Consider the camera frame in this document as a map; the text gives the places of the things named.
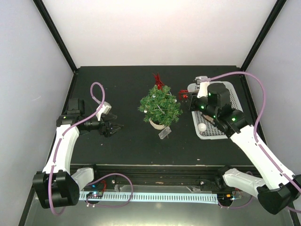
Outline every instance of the black table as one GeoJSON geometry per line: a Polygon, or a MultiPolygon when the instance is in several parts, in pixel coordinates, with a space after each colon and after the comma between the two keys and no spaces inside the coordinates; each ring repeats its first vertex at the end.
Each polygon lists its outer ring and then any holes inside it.
{"type": "MultiPolygon", "coordinates": [[[[229,139],[201,140],[197,137],[191,112],[183,109],[178,123],[172,124],[169,138],[161,140],[159,130],[143,122],[144,114],[138,111],[140,99],[154,86],[152,73],[160,73],[164,84],[177,96],[181,89],[194,82],[195,77],[238,71],[235,66],[87,66],[79,69],[72,98],[82,98],[86,115],[97,108],[90,96],[94,81],[103,84],[106,101],[111,112],[118,116],[117,123],[124,128],[110,138],[92,131],[78,138],[71,164],[100,165],[176,165],[176,166],[248,166],[252,165],[245,154],[229,139]]],[[[242,79],[238,75],[222,81],[233,84],[246,118],[251,113],[242,79]]],[[[101,90],[95,86],[94,95],[101,100],[101,90]]]]}

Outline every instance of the white ornament ball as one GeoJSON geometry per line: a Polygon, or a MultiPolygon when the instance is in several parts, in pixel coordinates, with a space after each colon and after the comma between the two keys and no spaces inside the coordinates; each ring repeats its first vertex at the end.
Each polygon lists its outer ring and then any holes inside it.
{"type": "Polygon", "coordinates": [[[206,126],[205,123],[200,123],[200,124],[198,125],[198,130],[199,130],[201,133],[202,133],[202,132],[205,132],[206,129],[207,129],[207,126],[206,126]]]}

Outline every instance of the tree pot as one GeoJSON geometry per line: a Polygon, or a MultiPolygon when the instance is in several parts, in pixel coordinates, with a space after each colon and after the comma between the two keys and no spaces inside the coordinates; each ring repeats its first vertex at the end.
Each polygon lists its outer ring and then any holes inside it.
{"type": "Polygon", "coordinates": [[[150,119],[150,124],[151,124],[155,129],[162,130],[162,129],[165,128],[165,125],[158,125],[158,124],[154,123],[151,119],[150,119]]]}

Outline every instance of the small christmas tree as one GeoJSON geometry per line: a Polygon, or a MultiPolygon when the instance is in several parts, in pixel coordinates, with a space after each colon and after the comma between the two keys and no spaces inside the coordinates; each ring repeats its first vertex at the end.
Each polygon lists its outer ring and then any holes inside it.
{"type": "Polygon", "coordinates": [[[145,113],[145,122],[152,120],[158,125],[170,126],[172,122],[178,122],[178,116],[183,113],[180,103],[175,96],[170,94],[170,87],[163,86],[158,89],[155,85],[149,94],[142,98],[139,111],[145,113]]]}

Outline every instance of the black frame edge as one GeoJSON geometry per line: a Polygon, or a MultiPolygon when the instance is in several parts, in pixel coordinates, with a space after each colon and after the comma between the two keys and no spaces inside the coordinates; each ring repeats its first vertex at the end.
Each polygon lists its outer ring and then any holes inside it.
{"type": "Polygon", "coordinates": [[[248,53],[243,65],[241,66],[242,71],[246,71],[248,66],[250,65],[251,61],[253,60],[257,50],[259,49],[260,45],[262,44],[264,38],[268,34],[270,28],[274,24],[278,14],[280,13],[282,7],[286,3],[286,0],[277,0],[273,9],[271,10],[267,20],[265,21],[262,29],[260,30],[250,52],[248,53]]]}
{"type": "Polygon", "coordinates": [[[61,35],[59,34],[53,20],[51,19],[50,14],[48,13],[46,6],[44,5],[42,0],[33,0],[34,4],[36,5],[37,9],[39,10],[41,16],[43,17],[48,29],[50,30],[52,36],[54,37],[57,45],[59,46],[62,54],[66,58],[67,63],[69,64],[71,70],[73,72],[77,71],[77,67],[67,49],[65,46],[65,43],[63,42],[63,39],[61,35]]]}
{"type": "Polygon", "coordinates": [[[27,216],[30,210],[30,207],[32,205],[32,201],[33,201],[33,197],[34,197],[34,189],[33,187],[30,188],[27,200],[26,200],[26,204],[25,207],[23,209],[20,221],[19,221],[19,226],[24,226],[27,220],[27,216]]]}
{"type": "MultiPolygon", "coordinates": [[[[291,208],[293,208],[293,209],[295,209],[293,203],[291,203],[288,206],[291,207],[291,208]]],[[[291,215],[291,219],[293,221],[293,225],[294,226],[301,226],[297,213],[293,212],[293,211],[289,211],[289,212],[290,212],[290,215],[291,215]]]]}
{"type": "MultiPolygon", "coordinates": [[[[254,101],[252,99],[252,94],[251,94],[251,91],[250,91],[250,88],[249,88],[246,76],[245,75],[240,75],[240,79],[241,79],[241,84],[243,86],[243,89],[244,89],[244,92],[245,92],[245,96],[246,96],[246,99],[247,99],[247,103],[248,103],[248,106],[249,106],[249,109],[250,109],[250,112],[251,112],[252,120],[253,120],[253,122],[255,122],[256,119],[257,119],[257,117],[258,117],[258,115],[257,115],[257,111],[256,111],[256,107],[255,107],[254,101]]],[[[266,144],[267,141],[266,141],[266,139],[264,137],[263,130],[262,130],[260,122],[258,123],[257,133],[261,137],[261,139],[263,140],[263,142],[266,144]]]]}
{"type": "MultiPolygon", "coordinates": [[[[69,86],[68,93],[67,93],[67,96],[66,96],[66,100],[65,100],[65,103],[64,103],[64,106],[63,106],[62,113],[66,110],[67,105],[68,105],[68,100],[69,100],[69,99],[71,98],[71,96],[72,96],[72,93],[73,93],[73,90],[74,90],[74,87],[75,87],[75,83],[76,83],[77,76],[78,76],[78,73],[77,73],[77,72],[73,74],[73,77],[72,77],[72,80],[71,80],[71,84],[70,84],[70,86],[69,86]]],[[[52,150],[52,148],[53,148],[54,143],[55,143],[55,137],[54,137],[54,139],[53,139],[53,142],[52,142],[52,145],[51,145],[51,148],[50,148],[50,151],[49,151],[48,159],[49,159],[49,157],[50,157],[51,150],[52,150]]],[[[34,191],[33,187],[31,187],[18,226],[24,226],[25,223],[26,223],[27,216],[28,216],[28,213],[29,213],[29,211],[30,211],[30,207],[31,207],[31,205],[32,205],[32,200],[33,200],[33,197],[34,197],[34,193],[35,193],[35,191],[34,191]]]]}

